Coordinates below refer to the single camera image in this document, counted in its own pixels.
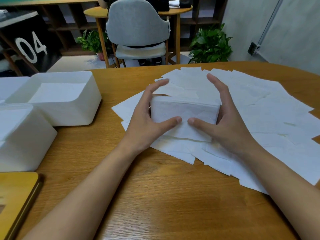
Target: fingernail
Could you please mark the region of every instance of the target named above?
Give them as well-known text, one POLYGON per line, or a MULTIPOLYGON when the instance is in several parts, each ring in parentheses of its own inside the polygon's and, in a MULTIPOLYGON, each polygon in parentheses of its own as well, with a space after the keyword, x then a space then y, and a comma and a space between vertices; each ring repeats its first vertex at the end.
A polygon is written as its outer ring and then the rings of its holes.
POLYGON ((182 118, 181 117, 177 117, 178 124, 181 123, 181 121, 182 121, 182 118))
POLYGON ((189 118, 189 119, 188 119, 188 123, 189 123, 190 125, 192 125, 194 121, 195 121, 195 118, 189 118))

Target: floor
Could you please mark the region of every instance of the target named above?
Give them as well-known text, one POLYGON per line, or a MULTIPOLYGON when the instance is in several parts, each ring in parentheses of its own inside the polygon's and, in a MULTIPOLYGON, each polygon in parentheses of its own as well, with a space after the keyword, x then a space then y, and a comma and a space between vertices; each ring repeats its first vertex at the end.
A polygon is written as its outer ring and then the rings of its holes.
MULTIPOLYGON (((190 60, 189 51, 180 53, 180 63, 188 64, 190 60)), ((113 58, 109 58, 109 64, 113 64, 113 58)), ((137 60, 125 60, 127 67, 138 67, 137 60)), ((165 58, 162 57, 162 64, 165 64, 165 58)), ((104 61, 98 60, 96 55, 92 56, 63 56, 58 62, 56 62, 47 72, 75 72, 85 71, 90 69, 102 69, 106 68, 104 61)))

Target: chair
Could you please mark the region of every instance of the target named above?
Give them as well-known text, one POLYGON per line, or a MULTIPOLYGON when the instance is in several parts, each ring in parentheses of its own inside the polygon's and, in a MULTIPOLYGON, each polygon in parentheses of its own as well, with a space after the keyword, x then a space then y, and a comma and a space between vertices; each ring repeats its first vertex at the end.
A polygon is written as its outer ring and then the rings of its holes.
POLYGON ((115 51, 115 58, 151 59, 165 55, 168 64, 169 21, 162 20, 152 5, 146 0, 118 0, 111 4, 106 32, 115 51), (147 46, 130 48, 128 46, 147 46))

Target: left hand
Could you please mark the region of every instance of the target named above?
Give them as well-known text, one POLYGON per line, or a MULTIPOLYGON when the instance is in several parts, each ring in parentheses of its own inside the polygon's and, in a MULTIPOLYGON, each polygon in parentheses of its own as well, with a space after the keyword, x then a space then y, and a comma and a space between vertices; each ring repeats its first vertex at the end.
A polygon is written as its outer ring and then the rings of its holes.
POLYGON ((168 82, 169 79, 163 79, 147 86, 134 109, 128 129, 120 144, 125 144, 125 148, 132 150, 136 155, 147 149, 156 139, 182 121, 179 116, 161 123, 155 123, 150 118, 149 103, 152 99, 152 93, 168 82))

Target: green plant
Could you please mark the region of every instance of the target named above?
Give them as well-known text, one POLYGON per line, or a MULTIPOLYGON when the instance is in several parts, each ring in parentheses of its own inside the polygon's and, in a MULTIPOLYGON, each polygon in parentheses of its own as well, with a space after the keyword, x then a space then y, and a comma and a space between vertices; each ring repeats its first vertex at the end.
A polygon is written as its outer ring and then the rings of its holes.
POLYGON ((231 46, 228 41, 232 37, 228 37, 225 32, 222 31, 224 24, 220 28, 213 29, 199 29, 196 37, 192 40, 190 48, 190 55, 193 57, 189 63, 194 61, 195 63, 205 62, 217 62, 228 61, 227 58, 232 53, 231 46))
MULTIPOLYGON (((103 38, 106 43, 106 50, 111 51, 111 42, 106 33, 103 33, 103 38)), ((77 43, 81 44, 81 47, 84 51, 93 51, 95 53, 102 52, 99 33, 95 30, 89 32, 89 34, 87 34, 87 31, 85 30, 82 37, 77 38, 77 43)))

